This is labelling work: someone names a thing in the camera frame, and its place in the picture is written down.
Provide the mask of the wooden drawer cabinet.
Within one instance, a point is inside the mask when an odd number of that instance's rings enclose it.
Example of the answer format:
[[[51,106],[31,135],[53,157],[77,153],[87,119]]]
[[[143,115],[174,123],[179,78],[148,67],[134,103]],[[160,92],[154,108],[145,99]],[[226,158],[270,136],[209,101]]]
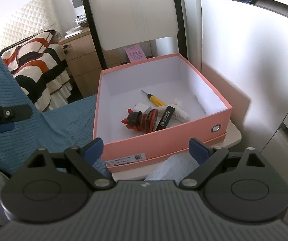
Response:
[[[101,65],[89,28],[69,38],[61,39],[69,71],[83,97],[98,91]]]

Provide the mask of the white quilted headboard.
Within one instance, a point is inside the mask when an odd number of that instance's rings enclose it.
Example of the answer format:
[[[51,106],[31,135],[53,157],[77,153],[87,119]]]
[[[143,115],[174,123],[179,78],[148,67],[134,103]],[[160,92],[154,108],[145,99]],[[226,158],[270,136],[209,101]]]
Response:
[[[36,33],[55,30],[61,35],[61,28],[55,14],[52,0],[32,0],[16,9],[1,29],[0,51]]]

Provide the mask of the striped cream bedding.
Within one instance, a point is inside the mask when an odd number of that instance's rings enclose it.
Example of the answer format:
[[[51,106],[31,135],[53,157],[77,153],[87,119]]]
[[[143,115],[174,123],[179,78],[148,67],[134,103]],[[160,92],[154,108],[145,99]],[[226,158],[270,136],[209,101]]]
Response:
[[[72,85],[64,52],[49,29],[25,38],[0,52],[13,78],[40,112],[68,104]]]

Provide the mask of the white power adapter plug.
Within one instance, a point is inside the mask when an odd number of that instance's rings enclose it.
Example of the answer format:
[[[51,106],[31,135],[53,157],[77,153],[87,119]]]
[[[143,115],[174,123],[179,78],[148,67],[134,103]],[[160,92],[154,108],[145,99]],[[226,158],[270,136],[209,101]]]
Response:
[[[151,106],[148,106],[148,105],[143,104],[143,103],[138,103],[133,107],[133,111],[141,112],[143,114],[150,112],[151,109],[152,109]]]

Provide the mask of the pink storage box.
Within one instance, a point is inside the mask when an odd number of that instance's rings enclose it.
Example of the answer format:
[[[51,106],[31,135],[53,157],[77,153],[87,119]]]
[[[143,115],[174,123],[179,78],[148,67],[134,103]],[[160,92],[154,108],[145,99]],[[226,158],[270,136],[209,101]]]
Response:
[[[152,94],[167,106],[154,131],[136,132],[122,120],[128,109],[143,103],[157,106],[141,92]],[[177,98],[190,116],[188,123],[172,118],[168,106]],[[100,74],[93,136],[104,142],[102,159],[112,173],[160,162],[188,149],[191,138],[217,143],[225,138],[231,104],[188,60],[169,54],[113,67]]]

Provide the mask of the blue textured blanket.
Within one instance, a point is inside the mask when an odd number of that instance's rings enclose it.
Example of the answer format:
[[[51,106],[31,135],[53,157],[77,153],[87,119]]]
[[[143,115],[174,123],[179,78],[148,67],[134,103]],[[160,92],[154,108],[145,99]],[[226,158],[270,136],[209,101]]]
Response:
[[[93,138],[95,95],[55,110],[40,112],[12,77],[0,57],[0,106],[28,104],[32,117],[15,123],[11,131],[0,134],[0,169],[13,175],[39,148],[51,153],[83,147]]]

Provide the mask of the white chair with black frame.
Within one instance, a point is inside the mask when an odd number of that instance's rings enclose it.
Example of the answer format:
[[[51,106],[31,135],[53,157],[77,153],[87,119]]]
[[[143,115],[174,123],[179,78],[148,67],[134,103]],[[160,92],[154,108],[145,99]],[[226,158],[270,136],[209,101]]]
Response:
[[[187,57],[181,0],[83,0],[100,66],[104,51],[165,37],[177,37],[179,53]]]

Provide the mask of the yellow screwdriver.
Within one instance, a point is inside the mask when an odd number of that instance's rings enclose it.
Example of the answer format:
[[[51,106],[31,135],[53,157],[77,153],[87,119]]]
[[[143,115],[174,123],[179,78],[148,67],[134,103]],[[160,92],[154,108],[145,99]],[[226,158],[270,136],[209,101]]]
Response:
[[[161,100],[159,100],[157,97],[155,97],[154,95],[152,94],[149,94],[149,93],[146,93],[145,91],[141,90],[142,93],[144,93],[147,98],[153,102],[157,107],[160,107],[160,106],[165,106],[166,104],[164,102],[162,102]]]

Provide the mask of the glass dish on cabinet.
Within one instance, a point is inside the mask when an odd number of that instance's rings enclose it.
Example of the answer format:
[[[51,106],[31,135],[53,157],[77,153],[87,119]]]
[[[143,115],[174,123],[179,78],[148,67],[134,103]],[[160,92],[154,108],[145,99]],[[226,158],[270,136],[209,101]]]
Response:
[[[83,14],[83,15],[78,15],[77,18],[75,19],[75,24],[76,24],[76,25],[81,26],[81,25],[84,25],[84,24],[86,24],[86,23],[88,23],[88,21],[87,21],[87,17],[86,17],[85,14]]]

